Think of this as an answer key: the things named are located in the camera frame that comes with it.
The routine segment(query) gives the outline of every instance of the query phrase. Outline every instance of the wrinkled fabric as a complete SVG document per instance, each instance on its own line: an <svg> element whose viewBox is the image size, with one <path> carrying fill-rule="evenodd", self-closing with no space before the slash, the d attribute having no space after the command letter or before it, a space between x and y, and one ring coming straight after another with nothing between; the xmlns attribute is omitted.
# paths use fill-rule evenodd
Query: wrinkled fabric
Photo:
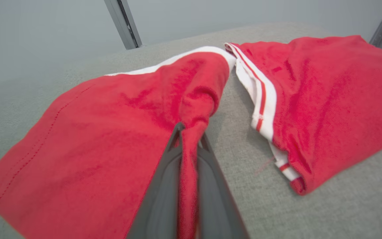
<svg viewBox="0 0 382 239"><path fill-rule="evenodd" d="M382 49L360 36L227 43L252 127L300 195L382 149Z"/></svg>
<svg viewBox="0 0 382 239"><path fill-rule="evenodd" d="M0 160L0 215L28 239L124 238L181 121L179 238L193 238L196 146L234 62L202 47L60 95Z"/></svg>

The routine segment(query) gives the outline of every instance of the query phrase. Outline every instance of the gray fabric surface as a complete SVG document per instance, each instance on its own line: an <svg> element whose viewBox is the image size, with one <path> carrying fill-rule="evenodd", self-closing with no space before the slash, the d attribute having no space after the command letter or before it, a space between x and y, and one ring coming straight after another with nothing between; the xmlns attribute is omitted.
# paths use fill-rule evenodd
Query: gray fabric surface
<svg viewBox="0 0 382 239"><path fill-rule="evenodd" d="M0 158L56 97L85 80L155 65L203 45L328 35L302 24L268 23L114 53L5 82L0 85ZM252 238L382 238L382 151L301 197L273 163L258 172L272 153L250 127L252 112L247 91L232 73L206 131ZM5 238L21 236L0 217L0 239Z"/></svg>

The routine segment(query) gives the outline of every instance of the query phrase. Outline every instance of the white trim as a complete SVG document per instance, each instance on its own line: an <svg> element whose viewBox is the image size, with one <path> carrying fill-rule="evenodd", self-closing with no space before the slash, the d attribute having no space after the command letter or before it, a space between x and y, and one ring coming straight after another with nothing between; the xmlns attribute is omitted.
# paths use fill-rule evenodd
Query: white trim
<svg viewBox="0 0 382 239"><path fill-rule="evenodd" d="M293 180L295 180L295 179L301 177L300 174L298 174L298 173L297 173L293 168L291 168L291 167L288 167L288 168L282 170L282 173L283 173L283 174L285 175L285 177L288 178L288 180L290 180L290 181L293 181Z"/></svg>
<svg viewBox="0 0 382 239"><path fill-rule="evenodd" d="M251 118L251 127L256 129L257 123L259 121L259 111L260 111L260 103L262 99L262 86L261 83L253 73L247 68L247 66L242 62L241 59L237 59L235 64L235 72L238 76L238 80L240 80L241 84L246 88L248 94L250 94L250 98L254 104L253 115Z"/></svg>
<svg viewBox="0 0 382 239"><path fill-rule="evenodd" d="M270 146L270 148L272 150L272 153L273 153L273 156L275 157L275 160L276 160L275 165L278 168L281 168L286 163L288 163L288 153L287 153L287 151L280 150L275 145L273 145L271 142L269 142L269 146ZM293 180L301 177L301 175L293 167L291 167L291 165L287 169L284 169L282 171L282 173L290 181L293 181Z"/></svg>
<svg viewBox="0 0 382 239"><path fill-rule="evenodd" d="M253 64L250 59L247 58L247 56L236 46L225 43L225 47L232 51L234 55L244 61L245 63L242 64L244 68L247 68L247 65L256 73L257 77L264 83L265 85L265 90L266 90L266 101L265 101L265 106L264 106L264 111L262 113L263 115L263 122L262 126L260 128L259 133L263 135L268 141L272 142L273 139L273 120L275 117L275 110L276 110L276 90L275 87L273 86L272 82ZM260 111L260 106L256 108L257 111L257 119L259 119L259 111Z"/></svg>
<svg viewBox="0 0 382 239"><path fill-rule="evenodd" d="M139 70L135 70L135 71L130 71L130 72L119 72L119 73L107 74L106 76L116 76L116 75L119 75L119 74L138 75L138 74L153 73L156 70L158 70L158 68L160 68L160 67L162 67L164 65L173 64L174 62L176 62L177 60L181 59L182 57L190 55L192 53L197 53L197 52L212 52L212 53L217 53L217 54L223 56L224 59L226 60L227 64L228 64L228 66L229 66L229 72L231 72L232 68L234 67L235 61L236 61L236 58L234 56L232 56L231 54L227 53L226 51L224 51L224 50L222 50L222 49L220 49L218 47L204 46L204 47L199 47L197 49L190 50L190 51L187 51L185 53L173 56L173 57L171 57L171 58L161 62L160 64L157 64L157 65L154 65L154 66L150 66L150 67L146 67L146 68L143 68L143 69L139 69Z"/></svg>

